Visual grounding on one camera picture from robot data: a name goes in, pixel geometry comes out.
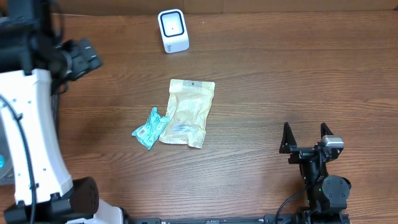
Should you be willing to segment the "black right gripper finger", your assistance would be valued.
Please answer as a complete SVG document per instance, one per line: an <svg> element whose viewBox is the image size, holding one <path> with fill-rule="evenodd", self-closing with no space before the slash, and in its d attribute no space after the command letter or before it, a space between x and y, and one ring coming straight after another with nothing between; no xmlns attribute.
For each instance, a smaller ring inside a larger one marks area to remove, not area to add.
<svg viewBox="0 0 398 224"><path fill-rule="evenodd" d="M321 138L327 135L333 135L332 131L326 125L326 123L322 123L320 126Z"/></svg>
<svg viewBox="0 0 398 224"><path fill-rule="evenodd" d="M282 141L279 148L280 154L290 154L297 148L294 135L288 122L284 123Z"/></svg>

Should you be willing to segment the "teal snack packet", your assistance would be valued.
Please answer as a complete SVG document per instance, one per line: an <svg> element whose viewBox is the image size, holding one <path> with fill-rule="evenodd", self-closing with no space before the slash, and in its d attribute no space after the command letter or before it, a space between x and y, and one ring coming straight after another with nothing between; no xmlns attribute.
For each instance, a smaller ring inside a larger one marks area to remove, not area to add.
<svg viewBox="0 0 398 224"><path fill-rule="evenodd" d="M146 123L133 131L131 135L136 137L148 150L151 150L168 123L169 118L161 116L158 113L158 108L153 107Z"/></svg>

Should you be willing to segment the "beige paper pouch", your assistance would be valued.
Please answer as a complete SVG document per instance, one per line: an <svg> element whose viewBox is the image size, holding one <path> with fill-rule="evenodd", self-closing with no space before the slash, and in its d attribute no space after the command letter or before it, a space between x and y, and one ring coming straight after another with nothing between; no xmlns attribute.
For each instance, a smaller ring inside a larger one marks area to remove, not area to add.
<svg viewBox="0 0 398 224"><path fill-rule="evenodd" d="M165 115L169 123L159 140L166 144L202 148L214 94L214 82L172 79Z"/></svg>

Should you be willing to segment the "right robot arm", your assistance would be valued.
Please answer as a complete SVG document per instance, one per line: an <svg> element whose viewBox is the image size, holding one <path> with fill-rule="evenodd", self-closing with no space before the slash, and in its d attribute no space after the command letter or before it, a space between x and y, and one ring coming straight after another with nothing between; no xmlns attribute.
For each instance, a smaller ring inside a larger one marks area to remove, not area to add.
<svg viewBox="0 0 398 224"><path fill-rule="evenodd" d="M290 125L284 123L279 152L290 156L289 164L299 165L310 209L317 213L338 213L347 208L351 183L344 177L329 175L326 164L339 157L345 144L325 123L320 131L321 139L314 146L298 147Z"/></svg>

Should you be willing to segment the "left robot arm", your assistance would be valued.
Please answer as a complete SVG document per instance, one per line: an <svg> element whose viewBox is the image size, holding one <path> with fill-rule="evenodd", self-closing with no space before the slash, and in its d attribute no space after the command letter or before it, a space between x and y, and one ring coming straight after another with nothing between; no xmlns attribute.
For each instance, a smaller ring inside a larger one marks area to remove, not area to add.
<svg viewBox="0 0 398 224"><path fill-rule="evenodd" d="M7 3L1 19L1 121L11 153L15 202L7 223L127 223L100 199L91 177L73 179L58 144L52 98L60 87L100 68L91 43L55 31L55 1Z"/></svg>

